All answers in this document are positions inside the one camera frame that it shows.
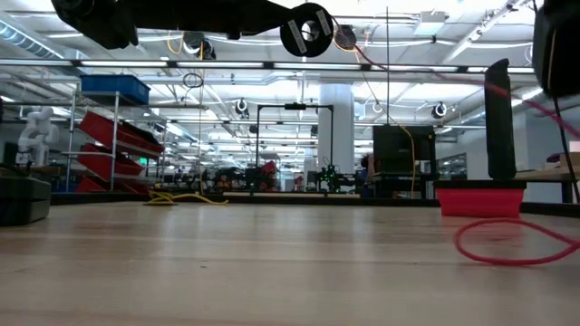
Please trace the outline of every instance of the black monitor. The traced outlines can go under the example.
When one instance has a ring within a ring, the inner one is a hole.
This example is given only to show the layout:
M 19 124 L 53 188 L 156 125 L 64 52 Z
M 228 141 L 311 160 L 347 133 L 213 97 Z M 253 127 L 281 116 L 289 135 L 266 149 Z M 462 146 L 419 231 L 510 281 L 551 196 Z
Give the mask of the black monitor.
M 504 91 L 504 94 L 500 94 L 489 87 L 485 89 L 488 174 L 494 180 L 510 180 L 516 176 L 508 66 L 509 60 L 503 59 L 492 64 L 485 72 L 486 84 Z
M 435 160 L 435 132 L 433 127 L 405 127 L 412 135 L 415 161 Z M 372 128 L 372 154 L 377 172 L 411 173 L 413 162 L 411 138 L 399 126 L 375 126 Z

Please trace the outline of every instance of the black cable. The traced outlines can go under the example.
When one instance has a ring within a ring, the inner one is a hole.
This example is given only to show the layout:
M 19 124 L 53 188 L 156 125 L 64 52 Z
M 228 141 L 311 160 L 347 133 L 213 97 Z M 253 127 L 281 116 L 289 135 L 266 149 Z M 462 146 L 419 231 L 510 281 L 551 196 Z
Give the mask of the black cable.
M 183 76 L 183 86 L 185 86 L 188 91 L 185 93 L 185 96 L 183 97 L 183 105 L 187 105 L 188 104 L 188 95 L 189 92 L 195 89 L 198 89 L 200 87 L 203 87 L 203 85 L 205 84 L 205 80 L 204 78 L 195 72 L 190 72 L 187 73 Z
M 554 110 L 556 111 L 556 116 L 562 120 L 562 112 L 560 111 L 560 105 L 558 104 L 558 98 L 554 97 Z M 568 150 L 568 144 L 566 143 L 566 134 L 564 133 L 564 128 L 558 125 L 560 128 L 560 139 L 562 140 L 562 148 L 564 149 L 565 161 L 568 164 L 568 169 L 570 171 L 570 178 L 572 178 L 572 188 L 574 189 L 574 194 L 576 196 L 576 203 L 580 203 L 580 192 L 578 192 L 578 180 L 576 179 L 576 174 L 574 172 L 574 167 L 572 166 L 572 159 L 570 158 L 570 151 Z
M 389 33 L 389 6 L 387 6 L 387 126 L 390 124 L 391 116 L 391 51 L 390 51 L 390 33 Z

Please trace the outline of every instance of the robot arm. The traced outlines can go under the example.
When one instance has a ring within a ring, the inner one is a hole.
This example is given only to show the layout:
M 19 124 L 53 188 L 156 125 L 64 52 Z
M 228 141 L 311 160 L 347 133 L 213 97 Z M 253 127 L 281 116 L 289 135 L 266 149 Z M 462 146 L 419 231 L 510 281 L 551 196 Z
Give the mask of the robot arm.
M 54 144 L 59 138 L 58 127 L 50 122 L 52 115 L 52 108 L 44 108 L 40 111 L 28 113 L 26 116 L 28 118 L 26 128 L 18 139 L 19 154 L 16 160 L 18 163 L 27 163 L 25 161 L 30 160 L 28 153 L 34 149 L 36 154 L 35 165 L 45 165 L 46 154 L 49 150 L 46 144 Z

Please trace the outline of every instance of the pink cable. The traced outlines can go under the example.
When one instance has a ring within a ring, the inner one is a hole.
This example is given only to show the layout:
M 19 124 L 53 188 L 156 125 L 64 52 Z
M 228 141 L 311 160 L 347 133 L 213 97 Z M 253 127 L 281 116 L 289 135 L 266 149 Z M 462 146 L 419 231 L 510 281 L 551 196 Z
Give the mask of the pink cable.
M 561 251 L 557 254 L 552 254 L 548 257 L 530 258 L 530 259 L 507 259 L 507 258 L 486 257 L 486 256 L 480 256 L 477 254 L 472 254 L 463 247 L 463 244 L 461 244 L 461 237 L 468 230 L 473 229 L 473 228 L 480 226 L 480 225 L 500 224 L 500 223 L 508 223 L 508 224 L 514 224 L 514 225 L 525 225 L 525 226 L 531 227 L 531 228 L 533 228 L 533 229 L 535 229 L 535 230 L 537 230 L 545 235 L 551 236 L 551 237 L 555 238 L 556 240 L 559 240 L 563 243 L 566 243 L 569 246 L 566 249 L 564 249 L 563 251 Z M 482 262 L 482 263 L 487 263 L 487 264 L 497 264 L 497 265 L 505 265 L 505 266 L 524 266 L 524 265 L 552 263 L 552 262 L 554 262 L 556 260 L 560 260 L 560 259 L 574 253 L 576 250 L 580 249 L 580 241 L 574 240 L 574 239 L 569 238 L 569 237 L 564 236 L 564 235 L 560 235 L 559 233 L 548 230 L 543 226 L 540 226 L 540 225 L 537 225 L 534 223 L 530 223 L 530 222 L 526 222 L 526 221 L 523 221 L 520 219 L 515 219 L 515 218 L 486 218 L 486 219 L 480 219 L 478 221 L 469 223 L 468 225 L 464 225 L 453 236 L 453 243 L 455 244 L 455 247 L 457 248 L 457 250 L 461 254 L 463 254 L 464 256 L 468 257 L 469 259 L 472 259 L 472 260 L 478 261 L 478 262 Z

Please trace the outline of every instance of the black speaker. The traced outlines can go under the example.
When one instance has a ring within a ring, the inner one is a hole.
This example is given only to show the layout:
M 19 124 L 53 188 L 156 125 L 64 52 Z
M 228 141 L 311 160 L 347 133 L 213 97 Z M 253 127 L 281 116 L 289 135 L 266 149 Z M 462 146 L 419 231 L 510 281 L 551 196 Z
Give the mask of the black speaker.
M 486 84 L 505 89 L 510 95 L 508 66 L 508 59 L 492 64 L 486 70 L 485 80 Z M 509 180 L 516 176 L 511 98 L 510 96 L 501 96 L 486 88 L 485 100 L 488 174 L 494 180 Z
M 537 80 L 550 97 L 580 93 L 580 73 L 575 45 L 580 32 L 580 3 L 546 0 L 537 11 L 532 63 Z

